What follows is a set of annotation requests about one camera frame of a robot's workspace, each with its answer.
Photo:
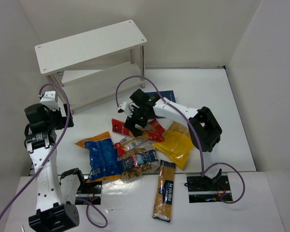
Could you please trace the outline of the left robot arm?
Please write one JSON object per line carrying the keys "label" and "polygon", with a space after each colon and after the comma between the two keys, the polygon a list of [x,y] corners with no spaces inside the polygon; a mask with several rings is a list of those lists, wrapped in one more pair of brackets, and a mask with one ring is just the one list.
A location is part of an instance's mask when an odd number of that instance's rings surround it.
{"label": "left robot arm", "polygon": [[25,109],[29,121],[25,128],[24,145],[34,165],[37,184],[36,214],[29,217],[29,226],[36,232],[64,232],[79,225],[75,206],[76,192],[84,181],[78,168],[63,173],[58,178],[56,130],[73,118],[62,116],[59,108],[37,103]]}

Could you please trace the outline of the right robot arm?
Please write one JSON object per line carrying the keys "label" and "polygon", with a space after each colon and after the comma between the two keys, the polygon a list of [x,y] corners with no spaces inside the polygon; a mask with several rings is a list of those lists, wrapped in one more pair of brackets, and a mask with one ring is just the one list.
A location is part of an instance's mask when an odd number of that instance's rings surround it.
{"label": "right robot arm", "polygon": [[150,119],[158,117],[167,118],[186,126],[189,130],[193,145],[201,152],[201,176],[203,186],[212,188],[222,175],[222,170],[213,164],[218,163],[218,143],[222,128],[218,124],[211,110],[207,107],[201,109],[189,108],[177,104],[161,94],[149,96],[141,89],[136,90],[130,99],[134,106],[128,102],[117,103],[119,113],[126,113],[125,128],[135,137],[143,135],[136,126],[144,128]]}

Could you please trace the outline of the blue orange pasta bag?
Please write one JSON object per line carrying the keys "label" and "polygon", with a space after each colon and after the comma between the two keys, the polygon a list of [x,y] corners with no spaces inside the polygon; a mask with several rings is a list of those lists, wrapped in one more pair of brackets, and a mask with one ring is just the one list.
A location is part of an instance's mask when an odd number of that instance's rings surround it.
{"label": "blue orange pasta bag", "polygon": [[88,183],[103,180],[114,181],[121,178],[121,170],[117,160],[118,153],[114,148],[109,132],[85,138],[75,144],[89,151],[91,171],[88,175]]}

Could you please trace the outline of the white two-tier shelf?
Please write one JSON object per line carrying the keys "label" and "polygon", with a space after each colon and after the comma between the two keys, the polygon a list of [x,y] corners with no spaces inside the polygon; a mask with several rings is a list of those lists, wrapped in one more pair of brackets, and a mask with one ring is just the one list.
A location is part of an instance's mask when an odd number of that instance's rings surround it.
{"label": "white two-tier shelf", "polygon": [[[35,46],[40,72],[67,94],[71,110],[115,95],[124,78],[136,79],[124,83],[121,91],[145,87],[145,43],[147,39],[133,20],[90,30]],[[85,64],[121,52],[129,60],[112,66],[81,70]]]}

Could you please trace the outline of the red clear spaghetti bag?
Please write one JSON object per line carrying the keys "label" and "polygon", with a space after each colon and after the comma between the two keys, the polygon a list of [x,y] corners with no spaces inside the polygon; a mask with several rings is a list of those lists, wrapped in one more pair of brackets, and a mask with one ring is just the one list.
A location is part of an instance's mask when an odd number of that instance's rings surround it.
{"label": "red clear spaghetti bag", "polygon": [[146,141],[148,140],[126,136],[125,138],[121,139],[118,143],[115,143],[114,148],[117,150],[118,156],[121,157],[128,151],[135,149],[136,147],[138,147],[139,145],[143,144]]}

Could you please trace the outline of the blue Barilla rigatoni box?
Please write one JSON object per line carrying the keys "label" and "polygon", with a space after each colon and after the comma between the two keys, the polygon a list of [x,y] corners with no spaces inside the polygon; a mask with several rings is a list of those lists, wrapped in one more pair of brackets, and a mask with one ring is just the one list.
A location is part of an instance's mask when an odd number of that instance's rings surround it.
{"label": "blue Barilla rigatoni box", "polygon": [[[157,94],[157,92],[146,92],[146,94],[148,95],[148,101],[157,102],[160,99],[160,96]],[[173,90],[160,91],[160,94],[163,98],[167,98],[172,102],[176,102]]]}

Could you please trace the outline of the clear blue fusilli bag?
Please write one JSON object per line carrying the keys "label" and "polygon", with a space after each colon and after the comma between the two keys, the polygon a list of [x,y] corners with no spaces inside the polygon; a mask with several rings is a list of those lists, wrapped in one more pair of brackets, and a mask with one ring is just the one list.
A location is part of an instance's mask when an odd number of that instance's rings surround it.
{"label": "clear blue fusilli bag", "polygon": [[117,160],[122,180],[137,178],[144,173],[155,171],[160,166],[153,145],[128,151]]}

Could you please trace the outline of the yellow macaroni bag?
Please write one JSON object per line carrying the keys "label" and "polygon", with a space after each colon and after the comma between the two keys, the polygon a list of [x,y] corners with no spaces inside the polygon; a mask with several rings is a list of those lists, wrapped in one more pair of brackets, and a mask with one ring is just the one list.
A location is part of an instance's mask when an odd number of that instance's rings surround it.
{"label": "yellow macaroni bag", "polygon": [[180,169],[184,169],[194,145],[186,126],[173,122],[164,134],[164,141],[152,144],[168,156]]}

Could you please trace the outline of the La Sicilia spaghetti bag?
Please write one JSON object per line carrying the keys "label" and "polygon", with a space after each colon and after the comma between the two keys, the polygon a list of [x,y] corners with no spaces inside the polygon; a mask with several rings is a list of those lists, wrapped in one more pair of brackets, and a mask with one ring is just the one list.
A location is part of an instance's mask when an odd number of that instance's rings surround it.
{"label": "La Sicilia spaghetti bag", "polygon": [[158,186],[152,218],[167,223],[171,221],[174,193],[175,163],[160,160]]}

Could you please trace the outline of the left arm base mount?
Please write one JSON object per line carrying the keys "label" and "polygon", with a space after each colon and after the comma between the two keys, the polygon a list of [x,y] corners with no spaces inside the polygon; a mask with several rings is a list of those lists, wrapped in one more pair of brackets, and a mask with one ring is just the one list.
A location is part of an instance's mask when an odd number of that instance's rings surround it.
{"label": "left arm base mount", "polygon": [[92,202],[94,205],[101,204],[101,191],[102,190],[102,181],[99,182],[90,182],[85,183],[80,186],[76,193],[76,205],[86,204],[84,201],[80,199],[85,199],[89,202]]}

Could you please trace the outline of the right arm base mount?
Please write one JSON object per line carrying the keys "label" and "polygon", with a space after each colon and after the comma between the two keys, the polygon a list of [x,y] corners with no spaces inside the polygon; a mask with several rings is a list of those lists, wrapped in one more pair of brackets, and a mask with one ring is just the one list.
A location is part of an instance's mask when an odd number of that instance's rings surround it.
{"label": "right arm base mount", "polygon": [[231,187],[226,174],[223,174],[220,179],[212,186],[206,187],[200,175],[186,175],[185,187],[188,189],[189,203],[213,203],[223,200],[232,202]]}

